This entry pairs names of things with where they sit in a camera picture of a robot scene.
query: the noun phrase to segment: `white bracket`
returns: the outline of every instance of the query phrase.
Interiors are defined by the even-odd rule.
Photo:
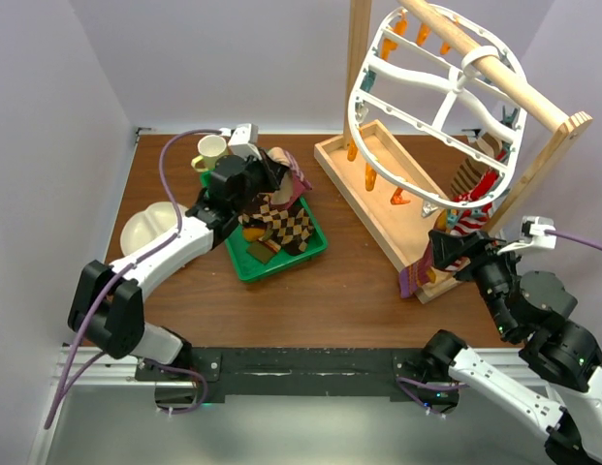
[[[421,217],[427,218],[438,209],[438,206],[430,201],[424,201],[421,206]]]
[[[444,7],[434,6],[434,8],[441,15],[444,15],[450,20],[453,20],[453,18],[456,17],[455,12],[452,12]],[[400,18],[402,12],[405,12],[405,10],[396,9],[387,15],[382,21],[365,56],[361,70],[357,75],[357,79],[355,80],[350,93],[350,100],[348,101],[347,109],[347,119],[348,124],[350,125],[351,137],[363,155],[365,161],[380,176],[385,178],[394,186],[397,186],[411,193],[412,195],[420,197],[427,202],[428,205],[431,203],[436,207],[454,208],[458,210],[482,207],[495,201],[509,188],[510,182],[516,170],[516,163],[518,161],[523,139],[526,111],[520,108],[518,116],[514,121],[513,128],[508,127],[492,116],[483,102],[470,90],[465,88],[465,85],[470,82],[471,85],[474,85],[477,88],[493,95],[494,97],[499,98],[499,100],[506,102],[508,105],[513,105],[512,100],[500,89],[493,84],[484,83],[478,78],[479,73],[473,67],[473,63],[482,57],[489,55],[499,56],[500,53],[500,55],[507,57],[509,65],[521,78],[524,78],[523,68],[514,53],[503,42],[495,37],[490,31],[480,27],[461,15],[458,15],[460,27],[467,29],[472,34],[483,37],[491,44],[489,46],[480,46],[464,56],[461,60],[461,68],[454,66],[448,63],[443,57],[436,56],[428,50],[422,49],[414,42],[395,34],[390,29],[392,22]],[[438,64],[442,68],[446,68],[448,78],[440,77],[430,73],[408,70],[382,60],[375,54],[375,52],[380,48],[384,39],[389,39],[395,42],[398,46],[402,46],[408,50],[411,50],[412,52],[418,53],[426,59]],[[363,87],[364,80],[368,73],[375,73],[377,78],[386,78],[400,84],[424,87],[445,94],[445,99],[439,108],[438,113],[434,117],[433,122],[428,124],[407,111],[397,108],[392,103],[383,101],[372,95],[370,93],[370,89]],[[495,158],[488,156],[486,153],[482,153],[480,150],[476,150],[470,145],[467,145],[466,143],[463,143],[442,131],[445,119],[447,118],[450,110],[453,108],[455,102],[462,103],[472,113],[474,113],[481,120],[483,128],[486,129],[486,131],[488,131],[491,135],[510,144],[510,154],[505,162],[499,162]],[[446,145],[452,146],[464,153],[472,160],[480,162],[486,165],[489,169],[497,171],[499,173],[497,182],[493,188],[480,199],[475,201],[451,201],[450,199],[439,196],[435,192],[417,186],[401,176],[395,175],[382,165],[381,160],[379,160],[379,158],[369,150],[367,145],[364,143],[363,138],[361,137],[360,124],[364,120],[364,116],[366,114],[365,106],[373,106],[377,109],[380,109],[385,114],[411,125],[415,130],[433,136],[434,138],[441,140]],[[432,211],[432,208],[429,206],[424,210],[426,215],[431,214]]]
[[[260,152],[255,146],[258,143],[258,127],[255,124],[245,123],[236,126],[228,142],[234,155],[247,158],[250,155],[259,157]]]
[[[556,237],[546,235],[546,231],[554,231],[554,221],[551,218],[524,216],[520,240],[506,245],[499,250],[498,254],[553,250],[556,246]]]

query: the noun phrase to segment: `orange clip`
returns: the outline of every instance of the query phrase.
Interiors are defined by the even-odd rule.
[[[394,194],[391,197],[391,205],[406,205],[407,203],[410,203],[409,200],[407,200],[401,196],[402,192],[403,192],[403,189],[401,187],[398,187],[396,189],[396,191],[394,192]]]
[[[349,162],[354,162],[355,158],[357,158],[357,145],[353,142],[350,141],[350,145],[348,146],[348,161]]]
[[[457,16],[454,16],[454,24],[458,25],[458,17]],[[452,49],[452,46],[450,46],[446,42],[443,42],[443,45],[440,48],[440,54],[446,55],[447,53],[449,53],[449,50],[451,50],[451,49]]]
[[[424,42],[428,39],[429,36],[429,26],[422,24],[419,28],[419,32],[417,33],[417,40],[415,43],[420,47],[424,44]]]
[[[434,270],[432,268],[428,268],[426,270],[426,277],[431,284],[434,284],[436,282],[436,273],[434,272]],[[417,285],[419,287],[422,287],[424,285],[424,283],[419,278],[417,278]]]
[[[406,32],[406,27],[408,26],[408,21],[406,20],[406,13],[401,13],[401,20],[397,22],[396,27],[392,29],[393,32],[398,34],[399,36],[403,36],[404,32]],[[382,41],[382,49],[380,51],[380,58],[387,61],[389,59],[389,53],[394,51],[397,48],[397,44],[390,40],[386,39]]]
[[[373,191],[376,184],[376,171],[369,163],[365,163],[365,190]]]

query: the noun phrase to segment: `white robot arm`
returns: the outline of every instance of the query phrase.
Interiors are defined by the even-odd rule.
[[[174,227],[111,264],[94,261],[83,269],[68,326],[79,331],[86,322],[85,337],[111,357],[132,355],[188,367],[190,344],[146,323],[143,302],[178,269],[223,242],[238,226],[245,206],[261,192],[278,190],[288,169],[255,145],[255,125],[243,124],[229,133],[233,154],[221,158],[210,172],[209,185],[181,219],[180,230]],[[109,285],[109,292],[94,305]]]
[[[501,339],[524,343],[519,356],[559,395],[550,400],[515,382],[481,359],[464,341],[439,331],[424,347],[431,366],[466,383],[520,419],[545,440],[547,455],[557,464],[602,463],[602,352],[593,335],[569,320],[577,305],[549,272],[516,272],[514,251],[552,249],[543,237],[553,223],[525,217],[521,245],[505,245],[484,232],[455,237],[430,232],[434,265],[441,269],[466,257],[456,273],[474,281]]]

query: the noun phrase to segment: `cup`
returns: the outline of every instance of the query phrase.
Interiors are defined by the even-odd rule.
[[[199,156],[191,160],[191,167],[196,172],[204,172],[214,170],[214,166],[219,158],[229,154],[227,141],[221,136],[210,134],[200,139],[197,142],[197,151]]]

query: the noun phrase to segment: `white wall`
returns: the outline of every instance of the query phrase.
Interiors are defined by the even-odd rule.
[[[342,128],[349,0],[71,2],[133,124],[172,132],[242,121],[266,131]],[[552,0],[440,3],[522,56]],[[374,0],[371,37],[397,5]],[[416,36],[412,22],[407,37]],[[406,57],[412,68],[424,65]],[[387,93],[428,121],[440,102],[419,89]],[[458,116],[449,130],[479,127],[467,111]]]
[[[593,123],[526,201],[522,214],[549,216],[559,231],[602,242],[602,0],[581,2],[577,12],[573,2],[555,0],[523,65],[543,94],[569,114],[588,112]],[[550,136],[532,119],[527,124],[523,166]],[[510,236],[517,234],[512,225]],[[573,319],[602,345],[602,253],[558,239],[554,252],[526,258],[521,269],[528,268],[561,278],[580,302]]]
[[[0,2],[0,464],[27,459],[130,132],[69,3]]]

